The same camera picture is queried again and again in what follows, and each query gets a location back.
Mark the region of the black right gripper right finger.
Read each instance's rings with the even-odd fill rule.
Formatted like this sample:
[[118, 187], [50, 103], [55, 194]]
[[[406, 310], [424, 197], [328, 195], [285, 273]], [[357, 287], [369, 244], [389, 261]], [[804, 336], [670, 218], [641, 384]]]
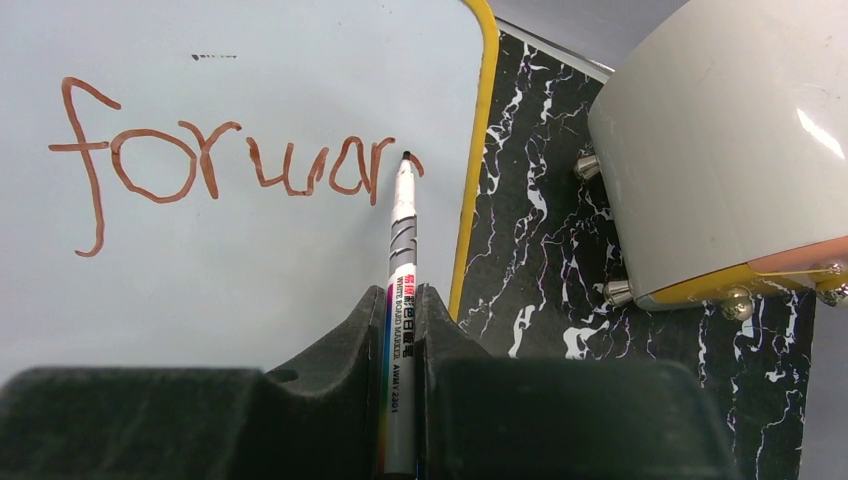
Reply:
[[489, 354], [418, 289], [425, 479], [736, 479], [716, 409], [682, 365]]

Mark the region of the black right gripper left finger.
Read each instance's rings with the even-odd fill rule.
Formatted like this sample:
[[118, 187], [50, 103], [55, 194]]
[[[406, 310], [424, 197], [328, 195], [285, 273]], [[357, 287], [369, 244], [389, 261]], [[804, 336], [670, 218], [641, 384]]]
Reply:
[[386, 295], [268, 372], [53, 368], [1, 390], [5, 479], [368, 479]]

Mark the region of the yellow framed whiteboard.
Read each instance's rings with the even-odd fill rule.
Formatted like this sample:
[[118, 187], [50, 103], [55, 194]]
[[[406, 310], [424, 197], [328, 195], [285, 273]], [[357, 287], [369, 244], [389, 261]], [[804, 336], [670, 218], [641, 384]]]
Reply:
[[271, 368], [470, 236], [498, 31], [484, 1], [5, 1], [1, 375]]

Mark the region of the cream round drawer box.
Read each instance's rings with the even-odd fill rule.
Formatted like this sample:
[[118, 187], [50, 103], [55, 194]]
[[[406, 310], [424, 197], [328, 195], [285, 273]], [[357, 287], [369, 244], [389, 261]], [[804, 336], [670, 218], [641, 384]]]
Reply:
[[615, 306], [812, 290], [847, 304], [847, 5], [690, 1], [609, 77], [588, 117], [626, 276]]

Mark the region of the white orange whiteboard marker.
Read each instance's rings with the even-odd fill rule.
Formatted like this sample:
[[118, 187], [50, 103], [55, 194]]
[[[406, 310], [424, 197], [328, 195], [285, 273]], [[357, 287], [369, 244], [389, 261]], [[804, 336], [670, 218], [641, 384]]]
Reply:
[[383, 385], [376, 463], [378, 479], [414, 479], [417, 474], [415, 170], [413, 155], [405, 151], [395, 178], [390, 223], [389, 277], [383, 329]]

